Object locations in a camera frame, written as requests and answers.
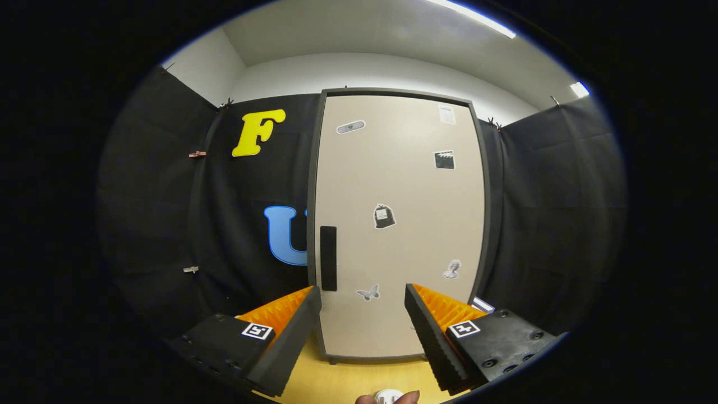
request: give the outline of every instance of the butterfly sticker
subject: butterfly sticker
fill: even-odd
[[[367,292],[366,290],[357,290],[357,294],[364,298],[366,301],[370,301],[372,298],[378,299],[381,297],[379,294],[379,285],[374,285]]]

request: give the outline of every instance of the wooden floor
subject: wooden floor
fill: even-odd
[[[419,402],[426,404],[444,403],[452,397],[439,389],[429,363],[421,358],[339,359],[337,364],[331,365],[322,357],[316,337],[310,336],[284,393],[271,399],[283,404],[354,404],[360,395],[373,395],[384,389],[420,390]]]

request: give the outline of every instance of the blue letter u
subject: blue letter u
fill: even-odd
[[[269,220],[269,249],[278,260],[290,265],[306,265],[307,252],[292,247],[292,219],[297,211],[288,206],[269,206],[264,216]]]

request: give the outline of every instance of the ceiling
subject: ceiling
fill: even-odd
[[[395,55],[480,78],[539,110],[577,80],[521,33],[513,39],[425,0],[278,0],[223,26],[247,66],[330,52]]]

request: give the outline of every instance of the door frame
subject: door frame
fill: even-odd
[[[371,87],[357,87],[357,88],[328,88],[322,90],[319,99],[319,106],[317,107],[317,119],[314,123],[314,136],[312,138],[312,154],[309,159],[309,187],[307,192],[307,275],[309,278],[309,284],[318,286],[317,284],[317,267],[316,267],[316,245],[314,244],[314,238],[316,236],[314,231],[314,208],[316,204],[317,195],[317,166],[319,160],[319,145],[320,138],[322,136],[322,121],[324,120],[324,109],[327,103],[327,97],[334,96],[394,96],[394,97],[407,97],[407,98],[419,98],[430,101],[438,101],[444,104],[454,104],[458,106],[466,106],[471,112],[472,120],[474,121],[474,128],[476,129],[476,136],[479,142],[479,151],[481,154],[481,165],[484,175],[484,230],[483,238],[481,243],[481,255],[479,256],[479,266],[477,269],[477,276],[474,280],[474,285],[471,289],[471,295],[469,296],[467,304],[471,305],[474,297],[483,295],[484,289],[486,288],[486,282],[488,281],[489,275],[492,268],[486,268],[485,263],[488,257],[492,257],[495,251],[489,253],[488,247],[490,245],[489,237],[498,237],[498,234],[489,234],[491,215],[491,182],[489,181],[489,166],[486,156],[486,144],[484,142],[484,136],[481,132],[474,106],[471,101],[462,98],[455,98],[449,96],[443,96],[434,93],[425,93],[423,91],[410,91],[400,90],[396,88],[371,88]],[[324,338],[322,336],[322,324],[321,319],[318,322],[317,327],[317,338],[321,346],[322,353],[327,356],[326,348],[324,345]]]

